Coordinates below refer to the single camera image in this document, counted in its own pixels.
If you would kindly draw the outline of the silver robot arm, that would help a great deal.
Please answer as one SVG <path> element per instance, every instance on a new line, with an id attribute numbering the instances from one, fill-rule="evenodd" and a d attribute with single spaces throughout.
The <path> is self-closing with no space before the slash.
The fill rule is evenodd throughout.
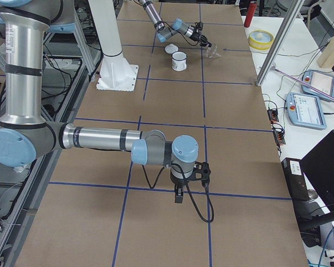
<path id="1" fill-rule="evenodd" d="M 175 202 L 197 173 L 198 143 L 188 135 L 167 141 L 158 130 L 77 127 L 41 115 L 43 38 L 48 31 L 76 28 L 73 1 L 0 1 L 6 26 L 6 111 L 0 117 L 0 163 L 19 167 L 72 147 L 131 153 L 139 165 L 171 170 Z"/>
<path id="2" fill-rule="evenodd" d="M 172 24 L 163 21 L 158 14 L 153 1 L 137 1 L 141 5 L 150 18 L 157 32 L 157 38 L 161 43 L 166 42 L 172 36 L 180 34 L 183 37 L 188 37 L 196 42 L 201 47 L 211 47 L 212 44 L 208 41 L 205 35 L 202 34 L 203 23 L 196 22 L 194 25 L 186 24 L 182 19 L 177 18 Z"/>

